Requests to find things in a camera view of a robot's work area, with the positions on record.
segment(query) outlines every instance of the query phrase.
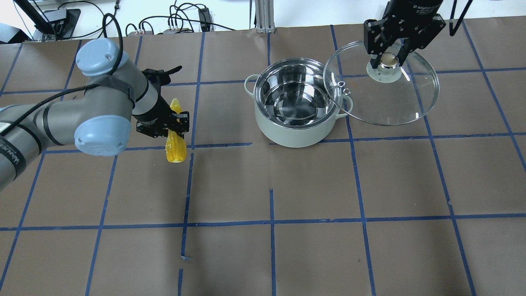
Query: white floor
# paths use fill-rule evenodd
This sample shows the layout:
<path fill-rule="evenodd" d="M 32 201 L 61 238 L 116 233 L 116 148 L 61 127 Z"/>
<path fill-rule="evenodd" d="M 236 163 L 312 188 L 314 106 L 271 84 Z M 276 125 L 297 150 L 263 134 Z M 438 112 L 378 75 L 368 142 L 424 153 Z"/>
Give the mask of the white floor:
<path fill-rule="evenodd" d="M 51 10 L 56 9 L 58 3 L 64 1 L 66 0 L 47 0 L 38 3 L 42 10 Z M 46 2 L 53 2 L 54 4 L 44 5 Z M 93 0 L 93 2 L 100 6 L 105 13 L 113 12 L 115 0 Z M 467 0 L 459 0 L 458 2 L 456 17 L 460 15 Z M 195 3 L 207 5 L 213 14 L 215 23 L 233 29 L 248 29 L 249 24 L 254 21 L 254 17 L 249 18 L 249 0 L 199 0 Z M 453 0 L 444 0 L 440 8 L 439 13 L 444 19 L 449 19 L 452 3 Z M 141 19 L 148 16 L 168 15 L 168 8 L 171 4 L 173 4 L 172 0 L 121 0 L 117 19 L 124 31 L 124 27 L 128 23 L 137 25 Z M 366 19 L 379 18 L 386 4 L 387 0 L 275 0 L 275 23 L 277 27 L 359 24 Z M 2 0 L 0 7 L 0 22 L 19 27 L 27 32 L 11 0 Z M 74 35 L 84 35 L 100 28 L 102 15 L 94 6 L 87 3 L 75 3 L 68 4 L 66 7 L 82 10 Z M 27 27 L 33 33 L 33 22 L 24 12 L 20 9 L 19 11 Z M 187 10 L 187 14 L 190 19 L 199 19 L 196 9 Z M 471 5 L 466 18 L 514 15 L 526 15 L 525 0 L 476 0 Z M 148 21 L 153 25 L 156 34 L 168 28 L 165 18 Z M 194 27 L 197 31 L 199 24 L 195 23 Z M 108 33 L 110 36 L 116 36 L 115 28 L 112 26 L 108 29 Z"/>

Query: pot handle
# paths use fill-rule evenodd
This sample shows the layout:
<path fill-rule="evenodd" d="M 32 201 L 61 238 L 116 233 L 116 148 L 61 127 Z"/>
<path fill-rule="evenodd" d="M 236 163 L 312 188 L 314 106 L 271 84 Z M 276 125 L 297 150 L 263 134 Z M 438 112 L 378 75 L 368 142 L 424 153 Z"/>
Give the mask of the pot handle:
<path fill-rule="evenodd" d="M 245 87 L 245 92 L 247 92 L 247 94 L 253 99 L 255 100 L 256 97 L 254 96 L 254 93 L 250 92 L 247 88 L 247 83 L 249 80 L 252 80 L 254 78 L 258 78 L 259 77 L 259 74 L 253 74 L 253 75 L 250 75 L 249 77 L 247 77 L 247 79 L 245 79 L 245 83 L 244 83 L 244 87 Z"/>
<path fill-rule="evenodd" d="M 345 111 L 343 108 L 341 108 L 340 106 L 338 106 L 340 109 L 342 109 L 342 111 L 344 111 L 345 113 L 340 113 L 340 114 L 336 114 L 336 119 L 340 119 L 342 117 L 345 117 L 347 115 L 350 115 L 349 112 L 351 112 L 352 110 L 352 107 L 354 106 L 353 102 L 352 102 L 352 99 L 350 96 L 348 95 L 343 95 L 343 98 L 345 100 L 347 100 L 347 104 L 348 104 L 348 107 L 349 107 L 349 110 Z"/>

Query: yellow object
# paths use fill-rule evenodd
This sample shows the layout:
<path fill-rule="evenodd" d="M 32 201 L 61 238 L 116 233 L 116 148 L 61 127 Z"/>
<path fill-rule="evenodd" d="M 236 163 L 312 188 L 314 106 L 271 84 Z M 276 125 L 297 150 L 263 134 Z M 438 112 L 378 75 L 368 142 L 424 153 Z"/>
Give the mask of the yellow object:
<path fill-rule="evenodd" d="M 170 108 L 181 113 L 183 108 L 179 104 L 178 99 L 173 99 Z M 185 139 L 179 136 L 176 132 L 168 130 L 168 138 L 166 138 L 166 159 L 169 162 L 178 163 L 183 162 L 186 159 L 186 143 Z"/>

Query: pot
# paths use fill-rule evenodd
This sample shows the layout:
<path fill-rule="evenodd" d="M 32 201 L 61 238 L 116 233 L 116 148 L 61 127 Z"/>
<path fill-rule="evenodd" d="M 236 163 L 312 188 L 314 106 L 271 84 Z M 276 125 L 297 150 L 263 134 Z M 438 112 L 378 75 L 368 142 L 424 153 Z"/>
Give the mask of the pot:
<path fill-rule="evenodd" d="M 300 148 L 323 140 L 337 119 L 347 116 L 352 100 L 344 95 L 333 101 L 323 85 L 325 66 L 309 58 L 289 58 L 245 80 L 245 91 L 254 100 L 256 122 L 276 144 Z M 256 79 L 253 92 L 247 83 Z M 349 110 L 338 114 L 341 98 Z"/>

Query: glass lid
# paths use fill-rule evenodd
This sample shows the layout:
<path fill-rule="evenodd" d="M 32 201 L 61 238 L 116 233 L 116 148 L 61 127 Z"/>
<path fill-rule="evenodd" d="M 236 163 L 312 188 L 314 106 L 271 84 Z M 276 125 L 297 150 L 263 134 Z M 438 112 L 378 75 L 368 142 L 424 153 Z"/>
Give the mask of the glass lid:
<path fill-rule="evenodd" d="M 323 72 L 327 93 L 336 102 L 349 96 L 353 106 L 347 113 L 368 123 L 400 125 L 423 117 L 438 98 L 437 74 L 414 52 L 400 66 L 396 55 L 401 47 L 395 43 L 388 48 L 376 69 L 371 66 L 376 56 L 367 53 L 363 41 L 340 48 Z"/>

